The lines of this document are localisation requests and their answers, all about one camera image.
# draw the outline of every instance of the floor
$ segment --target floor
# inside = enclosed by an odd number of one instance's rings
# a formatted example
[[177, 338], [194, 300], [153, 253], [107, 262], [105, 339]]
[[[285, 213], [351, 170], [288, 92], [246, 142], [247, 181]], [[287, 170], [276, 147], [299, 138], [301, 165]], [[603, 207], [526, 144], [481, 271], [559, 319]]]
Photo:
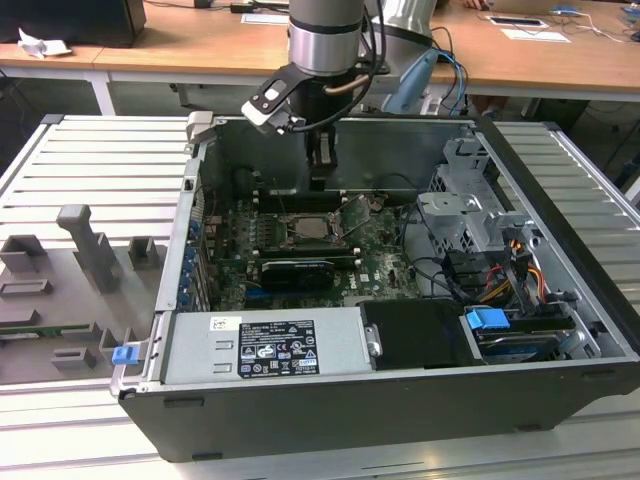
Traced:
[[[189, 86], [189, 99], [195, 110], [239, 113], [240, 106], [253, 87]], [[37, 109], [35, 112], [21, 97]], [[123, 115], [184, 115], [188, 108], [179, 105], [177, 94], [167, 84], [116, 83], [114, 101]], [[512, 98], [507, 104], [504, 120], [520, 120], [525, 99]], [[86, 82], [25, 79], [18, 90], [10, 88], [0, 98], [0, 168], [4, 170], [22, 144], [37, 127], [44, 113], [99, 114], [91, 87]], [[640, 104], [591, 102], [574, 128], [571, 139], [598, 166], [602, 167], [618, 144], [640, 119]], [[616, 175], [622, 165], [640, 151], [640, 133], [626, 142], [607, 169]]]

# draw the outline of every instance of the white desk leg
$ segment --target white desk leg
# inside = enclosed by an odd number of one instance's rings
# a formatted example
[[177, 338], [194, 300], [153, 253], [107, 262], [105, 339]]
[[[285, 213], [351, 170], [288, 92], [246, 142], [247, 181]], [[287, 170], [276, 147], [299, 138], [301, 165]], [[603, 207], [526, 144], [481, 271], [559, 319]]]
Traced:
[[629, 187], [629, 190], [627, 190], [624, 195], [627, 197], [627, 200], [629, 200], [631, 205], [634, 207], [638, 206], [638, 203], [640, 202], [640, 177], [633, 182], [633, 185]]
[[178, 89], [178, 100], [180, 100], [181, 107], [188, 107], [189, 104], [189, 92], [187, 92], [187, 86], [184, 83], [176, 84]]
[[109, 75], [106, 72], [88, 72], [86, 79], [93, 87], [100, 113], [102, 115], [117, 115], [116, 107], [111, 98], [111, 91], [109, 90]]

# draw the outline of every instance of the sticker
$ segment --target sticker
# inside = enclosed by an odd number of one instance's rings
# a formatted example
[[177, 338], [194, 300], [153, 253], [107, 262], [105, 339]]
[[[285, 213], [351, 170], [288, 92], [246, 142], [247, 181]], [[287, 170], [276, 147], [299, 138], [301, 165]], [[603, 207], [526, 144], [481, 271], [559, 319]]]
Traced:
[[0, 340], [27, 340], [32, 338], [40, 338], [37, 333], [7, 333], [0, 335]]
[[238, 330], [242, 317], [211, 317], [209, 330]]
[[237, 328], [240, 357], [238, 375], [242, 378], [320, 373], [313, 320], [238, 322]]

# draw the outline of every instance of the laptop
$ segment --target laptop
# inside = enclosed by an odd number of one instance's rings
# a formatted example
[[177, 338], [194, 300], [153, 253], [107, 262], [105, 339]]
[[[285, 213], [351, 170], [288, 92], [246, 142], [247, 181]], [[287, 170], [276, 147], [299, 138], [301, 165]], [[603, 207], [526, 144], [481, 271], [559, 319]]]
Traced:
[[566, 0], [484, 0], [489, 10], [499, 13], [521, 15], [549, 15], [558, 5], [566, 5]]

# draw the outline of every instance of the paper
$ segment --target paper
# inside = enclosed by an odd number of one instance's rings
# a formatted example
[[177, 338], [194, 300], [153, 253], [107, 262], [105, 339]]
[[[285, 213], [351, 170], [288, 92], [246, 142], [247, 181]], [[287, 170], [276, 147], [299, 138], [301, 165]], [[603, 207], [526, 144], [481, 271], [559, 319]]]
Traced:
[[71, 50], [62, 40], [40, 40], [39, 38], [27, 35], [22, 29], [19, 29], [19, 31], [20, 40], [18, 40], [18, 46], [29, 55], [37, 57], [40, 60], [44, 57], [71, 53]]
[[571, 41], [557, 32], [541, 32], [541, 31], [526, 31], [526, 30], [509, 30], [501, 28], [504, 33], [511, 40], [537, 40], [538, 42], [560, 42], [571, 43]]
[[289, 25], [288, 15], [271, 13], [244, 13], [242, 23], [257, 23], [261, 25]]

